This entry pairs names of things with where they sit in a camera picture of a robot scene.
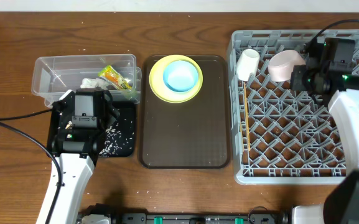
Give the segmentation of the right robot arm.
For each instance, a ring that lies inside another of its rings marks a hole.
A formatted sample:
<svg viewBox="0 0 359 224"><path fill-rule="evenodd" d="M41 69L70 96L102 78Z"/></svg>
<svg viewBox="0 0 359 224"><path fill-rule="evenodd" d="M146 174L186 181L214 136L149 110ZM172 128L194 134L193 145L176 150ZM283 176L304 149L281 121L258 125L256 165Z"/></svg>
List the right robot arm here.
<svg viewBox="0 0 359 224"><path fill-rule="evenodd" d="M309 58L291 74L292 90L320 95L335 121L345 156L346 178L322 205L296 206L292 223L359 223L359 76L353 71L355 41L313 38Z"/></svg>

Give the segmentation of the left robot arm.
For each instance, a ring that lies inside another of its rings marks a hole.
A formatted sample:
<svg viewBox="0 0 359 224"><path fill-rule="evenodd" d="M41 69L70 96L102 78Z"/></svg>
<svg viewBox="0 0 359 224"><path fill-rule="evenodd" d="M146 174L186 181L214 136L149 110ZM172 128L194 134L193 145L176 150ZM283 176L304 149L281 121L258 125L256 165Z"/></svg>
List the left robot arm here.
<svg viewBox="0 0 359 224"><path fill-rule="evenodd" d="M52 104L46 146L52 169L37 223L76 222L106 130L118 118L113 97L101 88L68 90Z"/></svg>

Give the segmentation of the green orange snack wrapper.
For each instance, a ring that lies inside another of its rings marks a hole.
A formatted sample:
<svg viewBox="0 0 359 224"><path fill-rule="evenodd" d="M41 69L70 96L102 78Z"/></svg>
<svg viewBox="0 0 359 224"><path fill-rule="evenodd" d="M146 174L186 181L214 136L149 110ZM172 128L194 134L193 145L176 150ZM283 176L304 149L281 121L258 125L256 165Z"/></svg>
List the green orange snack wrapper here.
<svg viewBox="0 0 359 224"><path fill-rule="evenodd" d="M132 86L126 79L117 72L111 65L107 65L98 73L98 78L101 79L100 87L108 89L112 86L116 90L131 90Z"/></svg>

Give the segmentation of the white tissue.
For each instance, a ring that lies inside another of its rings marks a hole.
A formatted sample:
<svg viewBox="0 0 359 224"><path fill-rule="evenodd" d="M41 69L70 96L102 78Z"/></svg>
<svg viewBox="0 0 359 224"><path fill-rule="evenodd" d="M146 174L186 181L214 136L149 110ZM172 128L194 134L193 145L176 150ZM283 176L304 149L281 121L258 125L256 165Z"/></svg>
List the white tissue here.
<svg viewBox="0 0 359 224"><path fill-rule="evenodd" d="M84 78L82 80L82 84L80 85L80 88L98 88L98 87L100 87L103 90L107 90L109 85L110 85L110 83L105 81L104 79Z"/></svg>

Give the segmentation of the rice grains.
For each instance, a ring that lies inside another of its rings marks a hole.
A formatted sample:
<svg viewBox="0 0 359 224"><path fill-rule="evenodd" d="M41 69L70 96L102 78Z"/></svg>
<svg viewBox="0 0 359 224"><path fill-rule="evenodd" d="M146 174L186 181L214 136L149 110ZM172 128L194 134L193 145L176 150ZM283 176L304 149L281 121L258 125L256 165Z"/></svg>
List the rice grains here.
<svg viewBox="0 0 359 224"><path fill-rule="evenodd" d="M100 157L128 157L134 152L135 132L133 129L110 127L106 130L105 148Z"/></svg>

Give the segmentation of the light blue bowl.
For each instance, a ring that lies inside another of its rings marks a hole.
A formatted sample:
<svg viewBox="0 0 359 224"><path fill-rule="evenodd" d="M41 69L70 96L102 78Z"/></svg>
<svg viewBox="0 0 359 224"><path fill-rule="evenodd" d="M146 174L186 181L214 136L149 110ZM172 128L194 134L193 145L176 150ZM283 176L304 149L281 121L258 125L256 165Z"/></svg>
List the light blue bowl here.
<svg viewBox="0 0 359 224"><path fill-rule="evenodd" d="M177 60L169 63L163 71L166 87L174 92L191 90L198 81L198 71L190 62Z"/></svg>

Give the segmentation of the white bowl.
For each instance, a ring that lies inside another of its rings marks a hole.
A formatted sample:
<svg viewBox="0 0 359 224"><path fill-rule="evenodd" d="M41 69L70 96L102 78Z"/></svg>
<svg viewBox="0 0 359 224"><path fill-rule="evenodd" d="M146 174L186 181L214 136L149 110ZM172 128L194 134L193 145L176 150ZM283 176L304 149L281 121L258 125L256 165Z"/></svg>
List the white bowl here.
<svg viewBox="0 0 359 224"><path fill-rule="evenodd" d="M291 78L296 65L305 65L305 60L295 50L279 52L269 61L268 72L274 82L284 82Z"/></svg>

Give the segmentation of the white cup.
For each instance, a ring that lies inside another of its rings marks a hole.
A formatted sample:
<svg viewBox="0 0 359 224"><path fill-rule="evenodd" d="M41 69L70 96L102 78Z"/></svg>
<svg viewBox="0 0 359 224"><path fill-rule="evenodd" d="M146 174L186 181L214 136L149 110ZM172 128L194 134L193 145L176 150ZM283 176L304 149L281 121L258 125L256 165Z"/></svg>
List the white cup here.
<svg viewBox="0 0 359 224"><path fill-rule="evenodd" d="M246 49L242 51L237 61L236 73L241 81L247 82L251 76L255 76L260 55L256 50Z"/></svg>

